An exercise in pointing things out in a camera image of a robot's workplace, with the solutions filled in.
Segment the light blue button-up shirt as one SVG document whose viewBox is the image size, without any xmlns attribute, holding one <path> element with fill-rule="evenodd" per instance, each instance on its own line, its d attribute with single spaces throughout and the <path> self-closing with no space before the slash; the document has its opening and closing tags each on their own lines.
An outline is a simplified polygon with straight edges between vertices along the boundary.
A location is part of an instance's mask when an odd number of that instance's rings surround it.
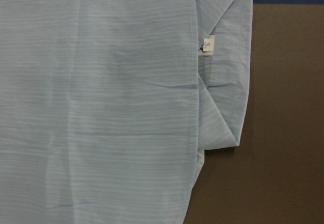
<svg viewBox="0 0 324 224">
<path fill-rule="evenodd" d="M 253 0 L 1 0 L 1 223 L 183 223 L 240 144 Z"/>
</svg>

